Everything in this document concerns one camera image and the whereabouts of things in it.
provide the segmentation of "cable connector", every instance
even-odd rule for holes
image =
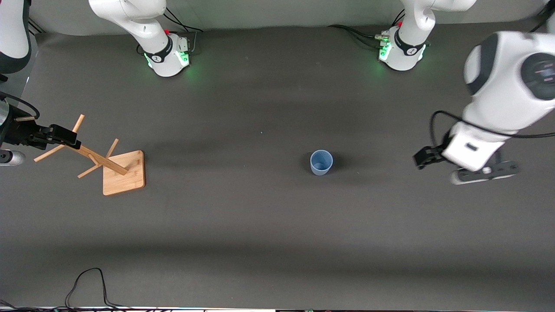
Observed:
[[[374,35],[374,39],[379,40],[379,41],[383,41],[383,42],[389,42],[389,35],[388,34],[377,34],[377,35]]]

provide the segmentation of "white wall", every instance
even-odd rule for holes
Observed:
[[[467,12],[436,12],[438,23],[515,21],[539,12],[544,0],[477,0]],[[388,24],[402,9],[398,0],[168,0],[183,23],[203,29],[317,27]],[[98,18],[88,0],[33,0],[31,17],[44,29],[73,35],[117,34],[125,31]],[[179,27],[164,17],[164,28]]]

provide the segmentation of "wooden stand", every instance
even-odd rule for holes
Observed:
[[[85,115],[79,116],[79,119],[73,127],[73,132],[77,132],[79,127],[83,123]],[[103,193],[106,196],[115,195],[123,192],[128,192],[134,189],[140,189],[145,186],[145,175],[144,175],[144,154],[142,150],[136,150],[127,154],[112,156],[115,146],[118,144],[119,140],[115,139],[114,143],[108,150],[106,157],[101,156],[97,152],[85,147],[81,144],[81,148],[73,149],[66,147],[64,145],[58,145],[48,152],[36,157],[35,162],[39,162],[44,158],[54,154],[55,152],[68,148],[78,154],[81,154],[89,158],[93,163],[90,169],[87,169],[82,174],[78,175],[77,178],[82,178],[87,174],[95,171],[100,167],[104,167],[104,177],[103,177]]]

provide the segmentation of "blue cup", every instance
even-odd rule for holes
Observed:
[[[333,163],[334,158],[331,156],[330,152],[323,149],[315,151],[312,153],[312,156],[310,156],[310,169],[312,169],[312,173],[316,175],[326,174]]]

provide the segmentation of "square wooden board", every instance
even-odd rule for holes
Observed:
[[[118,174],[106,167],[103,167],[103,193],[106,196],[128,192],[134,189],[144,188],[144,153],[136,150],[109,158],[113,162],[129,170],[126,175]]]

